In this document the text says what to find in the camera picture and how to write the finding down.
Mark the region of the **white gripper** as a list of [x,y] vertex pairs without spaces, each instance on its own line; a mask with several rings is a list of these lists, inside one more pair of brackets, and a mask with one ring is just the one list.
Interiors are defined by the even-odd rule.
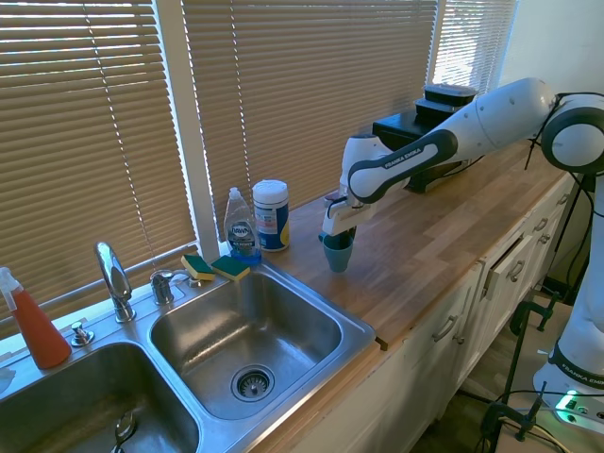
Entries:
[[322,231],[326,233],[325,246],[330,249],[342,249],[341,233],[348,230],[349,245],[355,240],[357,226],[370,220],[376,213],[376,205],[352,207],[346,201],[331,204],[324,216]]

